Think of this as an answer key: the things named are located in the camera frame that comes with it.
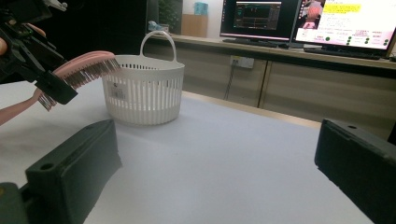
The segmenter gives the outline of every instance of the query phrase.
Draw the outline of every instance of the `cable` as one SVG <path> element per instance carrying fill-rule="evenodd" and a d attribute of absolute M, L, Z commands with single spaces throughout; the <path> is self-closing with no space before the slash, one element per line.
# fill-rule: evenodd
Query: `cable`
<path fill-rule="evenodd" d="M 231 83 L 233 82 L 233 69 L 235 68 L 236 63 L 237 63 L 237 60 L 233 60 L 233 64 L 231 65 L 230 79 L 228 80 L 228 85 L 227 85 L 227 89 L 226 89 L 226 91 L 224 93 L 223 100 L 228 100 L 228 93 L 230 92 Z"/>

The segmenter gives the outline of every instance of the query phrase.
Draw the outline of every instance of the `basket handle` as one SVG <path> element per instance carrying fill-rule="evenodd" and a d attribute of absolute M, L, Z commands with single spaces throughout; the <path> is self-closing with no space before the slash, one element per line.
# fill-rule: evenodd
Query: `basket handle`
<path fill-rule="evenodd" d="M 173 60 L 173 62 L 177 62 L 177 60 L 176 60 L 175 42 L 173 41 L 172 37 L 171 37 L 168 33 L 166 33 L 165 31 L 151 31 L 150 33 L 148 33 L 148 34 L 145 36 L 145 38 L 143 38 L 142 45 L 140 46 L 140 55 L 141 55 L 141 56 L 144 56 L 144 55 L 143 55 L 143 47 L 145 46 L 146 41 L 147 41 L 152 35 L 164 35 L 164 36 L 166 37 L 166 39 L 168 39 L 169 42 L 171 42 L 172 49 L 173 49 L 173 51 L 174 51 L 174 60 Z"/>

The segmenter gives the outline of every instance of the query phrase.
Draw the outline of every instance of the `label on basket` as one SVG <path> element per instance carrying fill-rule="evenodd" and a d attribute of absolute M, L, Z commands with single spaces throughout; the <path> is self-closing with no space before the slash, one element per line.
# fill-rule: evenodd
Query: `label on basket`
<path fill-rule="evenodd" d="M 119 100 L 127 100 L 128 87 L 126 84 L 108 81 L 107 91 L 111 97 Z"/>

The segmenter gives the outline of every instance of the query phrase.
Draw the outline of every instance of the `pink hairbrush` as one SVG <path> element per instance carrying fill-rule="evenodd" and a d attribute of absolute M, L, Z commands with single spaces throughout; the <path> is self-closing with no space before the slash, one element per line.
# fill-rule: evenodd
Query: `pink hairbrush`
<path fill-rule="evenodd" d="M 120 69 L 115 55 L 108 51 L 92 51 L 63 64 L 55 71 L 57 77 L 66 82 L 73 89 L 77 89 L 99 77 L 113 73 Z M 36 101 L 40 102 L 48 111 L 57 104 L 50 96 L 36 89 L 33 96 L 23 102 L 0 110 L 0 125 L 18 116 Z"/>

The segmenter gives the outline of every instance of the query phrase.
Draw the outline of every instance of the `brush bristle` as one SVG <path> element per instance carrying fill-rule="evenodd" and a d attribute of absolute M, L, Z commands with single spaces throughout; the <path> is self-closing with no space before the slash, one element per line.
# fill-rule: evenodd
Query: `brush bristle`
<path fill-rule="evenodd" d="M 116 72 L 119 69 L 120 65 L 117 63 L 116 59 L 109 59 L 99 63 L 90 64 L 84 68 L 76 70 L 74 73 L 63 77 L 63 80 L 67 85 L 76 90 L 99 77 Z M 42 104 L 48 111 L 57 104 L 55 100 L 44 92 L 38 98 L 38 102 L 40 102 L 40 104 Z"/>

